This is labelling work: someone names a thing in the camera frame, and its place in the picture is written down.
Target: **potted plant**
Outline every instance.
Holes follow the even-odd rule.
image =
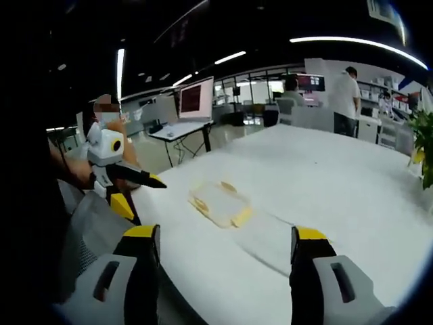
[[[421,164],[422,186],[433,185],[433,112],[414,112],[410,126],[415,134],[415,150],[410,163]]]

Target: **computer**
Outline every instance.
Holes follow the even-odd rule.
[[[233,96],[241,95],[241,87],[233,87]]]
[[[207,122],[212,120],[214,78],[210,77],[188,85],[179,98],[179,122]]]
[[[325,91],[325,77],[316,74],[298,73],[299,90]]]

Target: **ceiling light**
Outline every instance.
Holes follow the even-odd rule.
[[[192,74],[189,74],[186,77],[183,77],[181,80],[176,81],[175,83],[173,83],[173,87],[176,87],[177,85],[181,84],[183,81],[188,80],[191,77],[192,77]]]
[[[255,84],[257,84],[256,81],[251,81],[251,85],[255,85]],[[237,83],[236,84],[236,86],[238,86],[238,87],[249,86],[249,85],[250,85],[249,82],[246,82],[246,83]]]
[[[232,55],[230,55],[230,56],[227,56],[226,58],[223,58],[223,59],[221,59],[221,60],[216,61],[215,64],[220,64],[220,63],[226,62],[226,61],[228,61],[228,60],[231,60],[231,59],[237,58],[237,57],[239,57],[239,56],[242,56],[242,55],[244,55],[244,54],[246,54],[245,51],[241,51],[241,52],[238,52],[238,53],[232,54]]]
[[[336,37],[336,36],[322,37],[322,36],[320,36],[320,37],[300,37],[297,39],[291,39],[290,40],[291,43],[310,42],[310,41],[346,41],[346,42],[362,43],[362,44],[372,45],[372,46],[376,46],[376,47],[381,47],[382,49],[387,49],[388,51],[391,51],[391,52],[397,53],[401,56],[404,56],[405,58],[415,62],[416,64],[419,64],[424,69],[428,70],[428,67],[422,61],[418,60],[417,58],[411,56],[410,54],[408,54],[406,52],[403,52],[399,49],[395,49],[389,45],[376,43],[373,41],[367,41],[365,39],[354,39],[351,37]]]
[[[163,76],[160,80],[165,80],[170,74],[167,73],[165,76]]]
[[[65,129],[64,127],[52,127],[50,129],[47,129],[47,132],[50,132],[50,131],[60,131],[60,130],[64,130],[64,129]]]
[[[297,72],[295,72],[295,73],[293,73],[293,74],[295,74],[295,75],[297,75],[297,76],[307,76],[307,77],[323,77],[323,75],[321,75],[321,74],[311,74],[311,73],[297,73]]]
[[[117,51],[117,100],[120,101],[122,98],[122,73],[123,73],[123,62],[124,62],[124,49]]]

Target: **monitor screen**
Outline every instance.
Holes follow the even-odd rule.
[[[213,85],[212,77],[182,88],[179,118],[211,117]]]
[[[315,74],[298,74],[299,90],[325,91],[325,77]]]
[[[241,87],[233,87],[233,96],[241,95]]]
[[[281,95],[283,95],[283,93],[280,93],[279,91],[273,91],[273,92],[272,92],[272,97],[273,97],[273,99],[275,99],[275,98],[280,98]]]

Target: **white table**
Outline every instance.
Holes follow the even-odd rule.
[[[288,279],[201,216],[188,191],[203,180],[226,180],[256,208],[321,230],[373,280],[384,305],[398,305],[433,241],[407,160],[350,137],[277,125],[163,172],[167,189],[142,187],[133,200],[143,224],[161,225],[162,265],[210,325],[290,324]]]
[[[203,133],[203,141],[206,152],[210,151],[210,141],[209,141],[209,128],[214,123],[214,121],[206,122],[178,122],[172,125],[165,125],[161,130],[155,133],[148,133],[150,137],[164,141],[165,149],[167,151],[168,159],[170,160],[170,165],[173,167],[170,154],[168,153],[167,143],[181,139],[182,137],[187,137],[188,135],[201,131]]]

